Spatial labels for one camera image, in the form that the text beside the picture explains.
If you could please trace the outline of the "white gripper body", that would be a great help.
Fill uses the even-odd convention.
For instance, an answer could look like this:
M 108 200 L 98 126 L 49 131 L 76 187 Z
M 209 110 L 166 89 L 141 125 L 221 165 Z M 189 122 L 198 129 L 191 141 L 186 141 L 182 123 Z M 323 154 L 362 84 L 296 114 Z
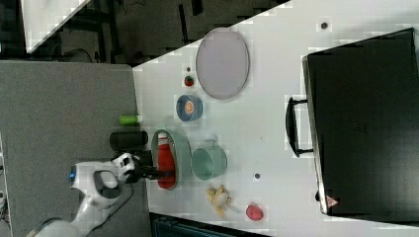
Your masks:
M 141 178 L 141 160 L 134 154 L 123 153 L 114 158 L 112 164 L 115 166 L 114 174 L 121 185 L 137 183 Z

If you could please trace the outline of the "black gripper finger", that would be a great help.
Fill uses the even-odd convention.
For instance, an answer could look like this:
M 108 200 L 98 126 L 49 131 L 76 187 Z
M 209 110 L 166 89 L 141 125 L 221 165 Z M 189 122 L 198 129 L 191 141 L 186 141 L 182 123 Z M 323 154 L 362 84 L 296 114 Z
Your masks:
M 148 180 L 175 181 L 175 175 L 172 174 L 144 175 L 143 178 Z
M 143 172 L 144 173 L 159 173 L 160 171 L 156 167 L 149 167 L 149 166 L 147 166 L 147 167 L 144 167 L 143 168 Z

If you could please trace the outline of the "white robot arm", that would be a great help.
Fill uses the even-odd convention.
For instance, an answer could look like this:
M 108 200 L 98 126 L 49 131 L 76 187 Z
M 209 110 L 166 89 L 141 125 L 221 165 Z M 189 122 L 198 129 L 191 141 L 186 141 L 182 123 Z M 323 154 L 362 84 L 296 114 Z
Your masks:
M 107 162 L 80 162 L 71 167 L 71 188 L 82 194 L 82 200 L 72 221 L 53 217 L 44 221 L 26 237 L 87 237 L 116 212 L 124 184 L 139 179 L 175 178 L 176 166 L 158 169 L 146 166 L 141 158 L 123 153 Z

